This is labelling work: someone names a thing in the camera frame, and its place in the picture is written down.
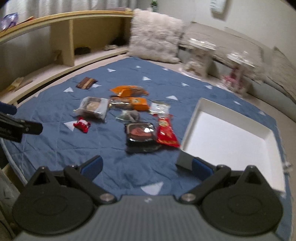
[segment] white curtain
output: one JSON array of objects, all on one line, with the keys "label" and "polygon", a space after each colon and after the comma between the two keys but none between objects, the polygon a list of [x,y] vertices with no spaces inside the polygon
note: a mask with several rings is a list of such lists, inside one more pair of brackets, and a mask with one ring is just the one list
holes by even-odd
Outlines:
[{"label": "white curtain", "polygon": [[[136,8],[137,0],[10,0],[0,9],[0,17],[17,12],[19,22],[72,11]],[[19,36],[0,45],[0,90],[17,77],[25,76],[51,62],[50,27]]]}]

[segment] purple object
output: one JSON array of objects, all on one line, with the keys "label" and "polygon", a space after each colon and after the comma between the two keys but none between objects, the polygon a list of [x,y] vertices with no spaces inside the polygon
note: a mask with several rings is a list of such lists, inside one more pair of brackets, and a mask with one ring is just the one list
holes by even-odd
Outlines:
[{"label": "purple object", "polygon": [[18,14],[17,12],[6,15],[3,19],[0,20],[1,30],[6,30],[10,27],[13,27],[17,24]]}]

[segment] green bottle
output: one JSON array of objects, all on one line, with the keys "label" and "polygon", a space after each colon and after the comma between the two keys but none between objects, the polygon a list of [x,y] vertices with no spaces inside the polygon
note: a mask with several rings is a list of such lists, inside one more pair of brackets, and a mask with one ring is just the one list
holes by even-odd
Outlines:
[{"label": "green bottle", "polygon": [[152,0],[150,7],[153,12],[157,12],[157,0]]}]

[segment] red snack package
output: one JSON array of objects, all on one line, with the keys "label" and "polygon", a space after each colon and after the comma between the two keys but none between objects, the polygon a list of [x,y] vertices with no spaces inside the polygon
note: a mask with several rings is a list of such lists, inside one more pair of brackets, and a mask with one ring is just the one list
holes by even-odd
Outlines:
[{"label": "red snack package", "polygon": [[180,144],[173,132],[172,124],[168,117],[159,117],[158,118],[158,128],[157,128],[157,140],[158,143],[180,147]]},{"label": "red snack package", "polygon": [[79,130],[82,130],[84,133],[87,133],[91,124],[82,117],[79,117],[78,121],[74,123],[73,126],[78,128]]}]

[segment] blue quilt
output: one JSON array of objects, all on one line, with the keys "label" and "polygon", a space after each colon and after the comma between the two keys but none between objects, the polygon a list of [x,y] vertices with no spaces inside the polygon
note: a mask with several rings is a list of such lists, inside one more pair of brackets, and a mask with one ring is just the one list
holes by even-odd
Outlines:
[{"label": "blue quilt", "polygon": [[[94,78],[98,82],[89,90],[77,88],[77,83],[84,77]],[[115,118],[121,110],[110,110],[106,123],[92,122],[87,134],[71,128],[72,122],[77,120],[73,110],[78,108],[81,99],[87,96],[109,98],[113,94],[109,90],[118,85],[143,86],[150,93],[147,97],[149,105],[151,100],[169,103],[170,113],[174,115],[173,129],[180,142],[194,108],[202,97],[271,129],[284,160],[275,119],[257,107],[230,92],[159,65],[138,58],[126,58],[70,78],[41,92],[18,108],[16,118],[41,122],[44,127],[39,136],[24,135],[21,143],[4,140],[10,164],[20,179],[24,182],[29,180],[39,166],[62,170],[67,165],[80,165],[95,155],[101,155],[104,168],[94,182],[117,197],[147,193],[173,194],[178,197],[198,185],[200,181],[194,176],[176,168],[178,149],[127,155],[124,125]],[[157,125],[156,118],[148,113],[142,112],[141,119]],[[284,241],[289,239],[292,220],[287,176],[286,189],[287,196],[281,198],[284,217],[277,231]]]}]

